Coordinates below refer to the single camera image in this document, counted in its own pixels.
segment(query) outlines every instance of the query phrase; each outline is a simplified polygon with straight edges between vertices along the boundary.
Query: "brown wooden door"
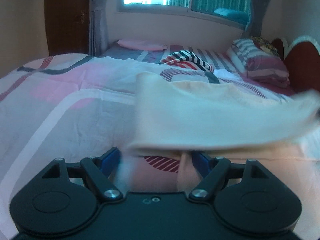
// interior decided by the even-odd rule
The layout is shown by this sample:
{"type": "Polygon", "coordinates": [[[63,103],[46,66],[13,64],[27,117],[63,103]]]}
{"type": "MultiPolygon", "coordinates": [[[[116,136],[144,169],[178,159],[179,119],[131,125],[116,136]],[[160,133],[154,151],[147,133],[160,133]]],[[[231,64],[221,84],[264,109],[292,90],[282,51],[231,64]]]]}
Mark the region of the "brown wooden door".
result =
{"type": "Polygon", "coordinates": [[[89,0],[44,0],[50,56],[88,53],[89,0]]]}

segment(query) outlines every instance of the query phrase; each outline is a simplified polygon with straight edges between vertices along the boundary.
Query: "red headboard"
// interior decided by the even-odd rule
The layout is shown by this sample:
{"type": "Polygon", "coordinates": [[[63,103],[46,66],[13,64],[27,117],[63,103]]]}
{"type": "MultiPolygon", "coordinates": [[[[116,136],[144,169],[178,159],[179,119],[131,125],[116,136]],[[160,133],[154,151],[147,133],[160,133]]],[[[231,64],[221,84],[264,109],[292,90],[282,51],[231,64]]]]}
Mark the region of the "red headboard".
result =
{"type": "Polygon", "coordinates": [[[320,92],[320,46],[309,36],[296,39],[288,48],[284,39],[272,42],[284,58],[290,86],[295,92],[315,89],[320,92]]]}

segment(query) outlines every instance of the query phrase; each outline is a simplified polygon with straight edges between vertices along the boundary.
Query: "white wall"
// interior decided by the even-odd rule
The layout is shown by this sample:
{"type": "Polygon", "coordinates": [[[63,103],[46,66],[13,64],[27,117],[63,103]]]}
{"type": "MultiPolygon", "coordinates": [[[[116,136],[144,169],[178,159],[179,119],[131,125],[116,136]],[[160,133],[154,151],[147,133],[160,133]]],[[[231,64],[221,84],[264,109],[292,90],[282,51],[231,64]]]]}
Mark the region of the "white wall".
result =
{"type": "Polygon", "coordinates": [[[0,77],[47,55],[44,0],[0,0],[0,77]]]}
{"type": "MultiPolygon", "coordinates": [[[[117,0],[107,2],[107,23],[110,42],[123,39],[147,39],[165,44],[188,45],[225,51],[242,30],[217,22],[177,15],[119,13],[117,0]]],[[[271,0],[266,13],[262,36],[276,38],[280,28],[282,0],[271,0]]]]}
{"type": "Polygon", "coordinates": [[[289,43],[301,35],[320,43],[320,0],[283,0],[281,33],[289,43]]]}

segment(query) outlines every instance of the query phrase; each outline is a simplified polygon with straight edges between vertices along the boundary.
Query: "towel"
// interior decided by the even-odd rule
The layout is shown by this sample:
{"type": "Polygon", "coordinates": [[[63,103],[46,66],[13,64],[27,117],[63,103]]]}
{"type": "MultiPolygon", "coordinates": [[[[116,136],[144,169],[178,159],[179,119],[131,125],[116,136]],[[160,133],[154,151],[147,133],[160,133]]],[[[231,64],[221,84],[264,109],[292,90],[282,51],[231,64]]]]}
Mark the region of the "towel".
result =
{"type": "Polygon", "coordinates": [[[277,102],[246,94],[233,84],[166,82],[140,73],[131,147],[148,150],[148,155],[149,150],[155,155],[165,150],[161,155],[166,155],[170,150],[260,147],[315,129],[319,109],[315,91],[277,102]]]}

